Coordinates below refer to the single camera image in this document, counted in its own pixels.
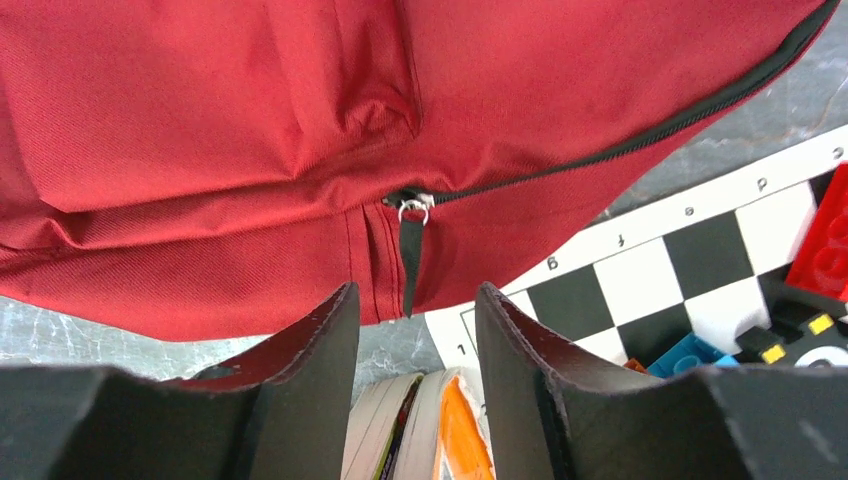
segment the gray table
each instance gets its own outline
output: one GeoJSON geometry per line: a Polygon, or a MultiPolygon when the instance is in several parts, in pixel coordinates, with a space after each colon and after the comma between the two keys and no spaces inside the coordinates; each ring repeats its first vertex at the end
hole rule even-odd
{"type": "MultiPolygon", "coordinates": [[[[599,218],[712,179],[848,124],[848,4],[785,76],[648,173],[599,218]]],[[[0,362],[113,364],[151,378],[190,376],[262,337],[174,344],[0,297],[0,362]]],[[[362,329],[354,398],[368,383],[442,368],[423,318],[362,329]]]]}

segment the chessboard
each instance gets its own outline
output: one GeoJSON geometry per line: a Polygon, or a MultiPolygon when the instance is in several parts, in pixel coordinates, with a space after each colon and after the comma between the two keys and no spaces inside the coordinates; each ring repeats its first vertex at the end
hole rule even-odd
{"type": "MultiPolygon", "coordinates": [[[[582,230],[501,291],[528,316],[616,364],[645,366],[686,334],[728,354],[775,298],[848,126],[582,230]]],[[[474,303],[425,314],[446,367],[479,369],[474,303]]],[[[482,399],[482,386],[477,385],[482,399]]]]}

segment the black zipper tape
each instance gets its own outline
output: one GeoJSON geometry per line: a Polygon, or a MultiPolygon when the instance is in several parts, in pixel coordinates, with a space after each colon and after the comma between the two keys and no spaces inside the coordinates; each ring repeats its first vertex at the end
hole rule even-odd
{"type": "MultiPolygon", "coordinates": [[[[739,102],[753,96],[763,87],[792,65],[800,57],[819,31],[831,17],[840,0],[827,0],[813,13],[805,18],[786,36],[777,50],[767,59],[746,73],[733,84],[725,87],[710,98],[702,100],[686,110],[678,113],[667,121],[641,134],[632,137],[603,152],[591,155],[578,161],[569,162],[541,172],[526,175],[513,180],[494,183],[491,185],[472,188],[461,192],[438,193],[422,188],[409,187],[387,195],[383,203],[398,209],[429,209],[447,202],[460,200],[473,195],[490,192],[504,187],[524,183],[549,175],[589,167],[603,162],[629,155],[644,148],[659,143],[692,125],[705,120],[723,110],[733,107],[739,102]]],[[[403,218],[401,211],[400,251],[403,266],[406,270],[406,287],[404,289],[404,313],[411,315],[414,302],[418,270],[421,261],[421,245],[424,238],[424,224],[403,218]]]]}

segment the red fabric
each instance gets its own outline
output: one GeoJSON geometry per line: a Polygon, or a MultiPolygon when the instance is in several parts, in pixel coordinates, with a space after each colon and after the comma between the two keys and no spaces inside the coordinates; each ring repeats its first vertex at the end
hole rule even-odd
{"type": "MultiPolygon", "coordinates": [[[[0,0],[0,294],[166,340],[341,283],[399,318],[397,212],[580,159],[772,53],[822,0],[0,0]]],[[[416,311],[505,284],[713,117],[438,206],[416,311]]]]}

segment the zipper pull tab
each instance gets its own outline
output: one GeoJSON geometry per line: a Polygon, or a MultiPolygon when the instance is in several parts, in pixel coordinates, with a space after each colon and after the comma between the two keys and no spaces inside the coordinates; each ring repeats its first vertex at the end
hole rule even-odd
{"type": "Polygon", "coordinates": [[[432,195],[419,194],[415,198],[404,200],[398,209],[400,220],[400,258],[406,272],[406,286],[403,293],[403,313],[412,316],[415,302],[415,290],[418,282],[418,269],[421,266],[421,246],[424,241],[424,227],[430,221],[430,209],[434,206],[432,195]],[[424,212],[423,219],[409,219],[404,214],[410,210],[424,212]]]}

